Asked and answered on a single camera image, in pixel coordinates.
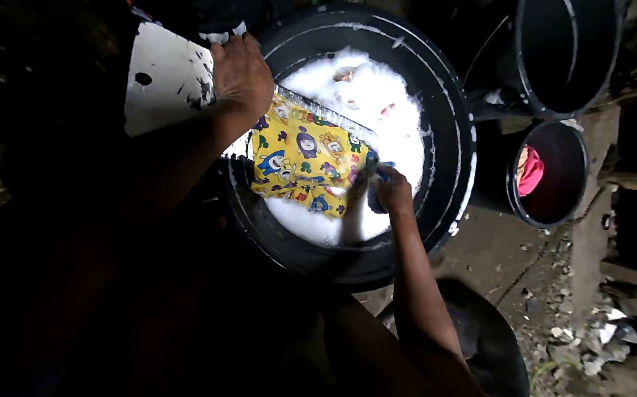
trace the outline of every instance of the yellow cartoon-print garment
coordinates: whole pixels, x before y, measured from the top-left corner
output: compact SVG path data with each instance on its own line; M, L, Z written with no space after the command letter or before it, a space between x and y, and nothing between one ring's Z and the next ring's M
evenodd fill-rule
M278 94L253 128L252 146L253 192L335 217L346 211L343 192L364 168L369 151L349 132Z

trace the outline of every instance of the wet garment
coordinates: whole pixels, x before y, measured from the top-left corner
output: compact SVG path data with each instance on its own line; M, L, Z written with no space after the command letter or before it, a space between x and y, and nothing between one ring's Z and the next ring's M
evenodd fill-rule
M275 94L253 127L255 178L251 189L324 215L342 217L344 192L375 152L351 133Z
M519 197L532 193L543 177L543 161L534 148L527 145L517 163L517 191Z

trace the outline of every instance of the red cloth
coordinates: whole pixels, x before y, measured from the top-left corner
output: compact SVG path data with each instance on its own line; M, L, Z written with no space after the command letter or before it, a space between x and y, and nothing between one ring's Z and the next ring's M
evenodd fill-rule
M527 145L526 148L529 152L526 156L525 172L522 174L522 178L519 180L519 186L517 187L519 197L524 197L532 193L543 176L543 161L539 158L539 154L529 145Z

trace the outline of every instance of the forearm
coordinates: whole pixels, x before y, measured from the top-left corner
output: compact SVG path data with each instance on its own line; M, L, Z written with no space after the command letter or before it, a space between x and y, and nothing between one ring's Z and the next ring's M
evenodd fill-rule
M226 118L198 119L134 142L132 182L108 210L91 214L51 258L24 325L19 360L58 360L93 316L104 289L147 234L171 212L241 129Z
M395 305L400 337L420 332L463 360L458 335L431 273L413 213L390 215L397 275Z

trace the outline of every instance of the soapy water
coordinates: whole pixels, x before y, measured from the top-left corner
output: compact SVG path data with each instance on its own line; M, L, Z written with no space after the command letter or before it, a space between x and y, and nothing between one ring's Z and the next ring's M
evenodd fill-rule
M424 168L424 142L420 129L421 107L407 93L407 85L387 65L372 61L367 53L349 47L332 58L318 59L280 82L300 95L322 104L369 129L381 161L391 161L419 191ZM388 214L373 212L363 194L343 218L310 212L283 198L265 198L281 225L314 244L336 246L367 241L390 227Z

